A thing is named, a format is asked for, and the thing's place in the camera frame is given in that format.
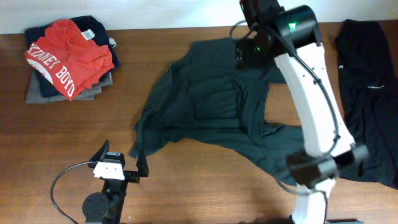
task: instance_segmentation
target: brown tabletop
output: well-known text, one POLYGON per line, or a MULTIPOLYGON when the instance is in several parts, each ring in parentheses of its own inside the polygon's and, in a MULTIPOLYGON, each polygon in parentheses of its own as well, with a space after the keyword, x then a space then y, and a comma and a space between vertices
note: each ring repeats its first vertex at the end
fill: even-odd
MULTIPOLYGON (((398 21, 381 22, 398 74, 398 21)), ((337 51, 341 23, 320 24, 326 64, 337 102, 337 51)), ((156 80, 183 57, 196 40, 227 37, 229 27, 115 30, 121 67, 114 85, 95 101, 27 105, 32 71, 24 58, 22 34, 0 35, 0 223, 69 223, 51 204, 53 179, 65 168, 87 161, 109 139, 123 152, 125 169, 136 170, 128 156, 134 125, 156 80)), ((266 103, 272 123, 300 124, 286 85, 272 85, 266 103)), ((288 217, 295 197, 273 178, 230 149, 191 139, 168 143, 148 158, 150 176, 129 185, 121 223, 239 223, 288 217)), ((58 182, 55 199, 79 223, 86 196, 103 181, 79 167, 58 182)), ((329 205, 332 219, 357 218, 397 223, 398 191, 378 183, 338 180, 329 205)))

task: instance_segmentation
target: red fabric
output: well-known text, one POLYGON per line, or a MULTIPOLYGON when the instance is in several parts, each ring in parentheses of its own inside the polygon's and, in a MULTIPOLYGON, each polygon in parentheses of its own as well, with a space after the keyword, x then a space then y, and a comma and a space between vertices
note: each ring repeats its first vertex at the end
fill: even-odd
POLYGON ((114 68, 108 46, 98 47, 94 40, 86 40, 69 19, 47 28, 45 37, 34 42, 25 57, 69 100, 114 68))

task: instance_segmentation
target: white label on black cloth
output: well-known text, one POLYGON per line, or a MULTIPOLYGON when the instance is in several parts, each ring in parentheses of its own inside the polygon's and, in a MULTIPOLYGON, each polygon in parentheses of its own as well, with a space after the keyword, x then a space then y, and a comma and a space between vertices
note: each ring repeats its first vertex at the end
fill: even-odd
POLYGON ((95 37, 95 34, 93 31, 91 31, 91 29, 84 31, 81 34, 86 40, 91 40, 93 37, 95 37))

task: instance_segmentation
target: black garment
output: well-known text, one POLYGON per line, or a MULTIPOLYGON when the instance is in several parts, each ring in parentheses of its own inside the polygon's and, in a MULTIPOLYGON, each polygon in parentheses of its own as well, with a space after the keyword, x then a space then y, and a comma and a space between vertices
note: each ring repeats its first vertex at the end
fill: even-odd
POLYGON ((136 157, 139 149, 150 155, 169 141, 191 138, 234 149, 276 175, 287 154, 303 151, 300 127, 264 120, 269 83, 285 83, 274 62, 239 71, 234 56, 229 39, 193 43, 152 90, 130 155, 136 157))
POLYGON ((346 21, 336 39, 346 125, 370 158, 343 178, 398 189, 398 81, 377 22, 346 21))
MULTIPOLYGON (((102 23, 98 22, 94 17, 92 16, 80 16, 80 17, 75 17, 71 19, 79 29, 84 32, 88 29, 91 29, 91 31, 94 32, 95 36, 93 37, 94 42, 98 46, 102 45, 108 45, 109 51, 112 54, 112 62, 113 65, 116 67, 119 67, 119 60, 114 53, 114 50, 112 48, 112 45, 109 43, 109 37, 106 34, 106 30, 102 23)), ((32 45, 33 42, 37 41, 40 37, 44 37, 45 33, 44 31, 46 28, 51 26, 51 24, 48 24, 46 26, 42 27, 33 27, 29 28, 25 31, 25 39, 26 39, 26 44, 27 48, 32 45)), ((43 77, 43 75, 35 70, 36 77, 40 83, 40 93, 42 94, 43 97, 51 97, 51 96, 57 96, 60 95, 61 93, 47 80, 43 77)))

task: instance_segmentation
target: table surface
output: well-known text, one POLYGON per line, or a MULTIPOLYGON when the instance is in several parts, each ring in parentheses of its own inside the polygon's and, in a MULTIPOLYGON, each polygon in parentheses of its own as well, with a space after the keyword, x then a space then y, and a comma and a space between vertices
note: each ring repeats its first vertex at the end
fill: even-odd
MULTIPOLYGON (((381 24, 398 74, 398 21, 381 24)), ((328 74, 342 112, 333 41, 340 28, 341 23, 320 24, 328 74)), ((95 101, 47 105, 24 103, 32 68, 24 58, 23 35, 0 35, 0 223, 68 223, 51 204, 51 183, 68 166, 87 161, 106 139, 111 151, 126 155, 125 169, 136 170, 128 156, 136 139, 133 127, 154 83, 192 42, 226 37, 228 32, 229 27, 109 31, 121 62, 113 73, 114 85, 95 101)), ((286 85, 271 86, 266 120, 300 124, 286 85)), ((184 139, 147 159, 150 176, 129 185, 122 223, 247 223, 292 213, 295 197, 233 150, 184 139)), ((81 205, 102 185, 91 169, 79 167, 60 179, 55 199, 84 223, 81 205)), ((397 223, 398 192, 378 183, 338 180, 328 217, 397 223)))

